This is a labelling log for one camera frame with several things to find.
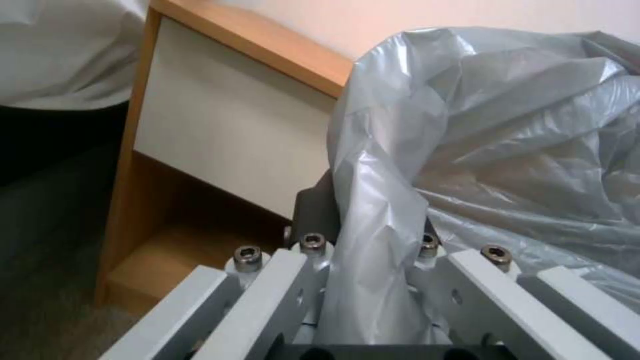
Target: wooden shelf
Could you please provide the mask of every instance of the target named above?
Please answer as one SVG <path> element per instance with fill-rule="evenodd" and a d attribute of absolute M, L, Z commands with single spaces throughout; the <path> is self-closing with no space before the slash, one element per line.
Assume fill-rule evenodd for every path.
<path fill-rule="evenodd" d="M 151 7 L 334 98 L 353 62 L 248 10 L 202 0 L 152 0 Z"/>
<path fill-rule="evenodd" d="M 224 268 L 236 248 L 274 253 L 288 221 L 184 175 L 165 225 L 108 275 L 109 303 L 142 315 L 198 265 Z"/>

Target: metal bracket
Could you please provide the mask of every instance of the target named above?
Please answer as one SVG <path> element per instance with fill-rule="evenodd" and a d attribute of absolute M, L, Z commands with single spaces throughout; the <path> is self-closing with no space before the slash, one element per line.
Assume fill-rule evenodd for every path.
<path fill-rule="evenodd" d="M 198 266 L 101 359 L 183 359 L 220 323 L 240 293 L 237 279 Z"/>

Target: plastic sheet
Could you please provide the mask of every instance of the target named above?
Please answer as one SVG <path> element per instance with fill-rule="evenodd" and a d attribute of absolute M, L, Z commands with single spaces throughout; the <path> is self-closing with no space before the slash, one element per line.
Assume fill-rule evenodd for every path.
<path fill-rule="evenodd" d="M 603 33 L 398 34 L 355 65 L 329 159 L 342 231 L 316 340 L 419 343 L 405 269 L 432 219 L 640 311 L 640 48 Z"/>

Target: wooden edge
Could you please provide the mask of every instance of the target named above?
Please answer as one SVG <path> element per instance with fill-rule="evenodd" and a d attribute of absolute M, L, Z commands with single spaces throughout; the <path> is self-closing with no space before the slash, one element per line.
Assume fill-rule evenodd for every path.
<path fill-rule="evenodd" d="M 248 10 L 202 0 L 152 0 L 163 15 L 334 98 L 351 60 Z"/>
<path fill-rule="evenodd" d="M 100 267 L 95 290 L 95 304 L 97 306 L 103 305 L 106 299 L 106 283 L 109 272 L 122 260 L 121 250 L 119 249 L 120 244 L 118 244 L 118 237 L 122 231 L 120 222 L 124 216 L 122 209 L 125 206 L 124 199 L 127 193 L 127 186 L 129 185 L 128 179 L 131 172 L 138 121 L 142 112 L 147 80 L 151 71 L 151 63 L 161 21 L 162 15 L 154 9 L 149 8 L 142 46 L 140 48 L 140 60 L 138 62 L 138 68 L 136 69 L 136 79 L 131 92 L 127 122 L 120 147 L 120 158 L 118 160 L 118 170 L 111 198 L 106 235 L 102 247 L 102 254 L 100 255 Z"/>

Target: metal frame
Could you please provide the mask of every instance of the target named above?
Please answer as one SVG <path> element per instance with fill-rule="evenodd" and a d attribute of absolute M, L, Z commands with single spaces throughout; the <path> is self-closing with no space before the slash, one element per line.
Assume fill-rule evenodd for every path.
<path fill-rule="evenodd" d="M 101 359 L 183 359 L 216 328 L 240 294 L 236 278 L 198 266 Z"/>
<path fill-rule="evenodd" d="M 559 266 L 518 283 L 614 359 L 640 358 L 640 316 Z"/>
<path fill-rule="evenodd" d="M 476 250 L 413 279 L 464 343 L 497 339 L 519 359 L 609 358 Z"/>
<path fill-rule="evenodd" d="M 313 280 L 306 255 L 278 250 L 194 360 L 264 359 L 276 339 L 290 343 L 317 295 Z"/>

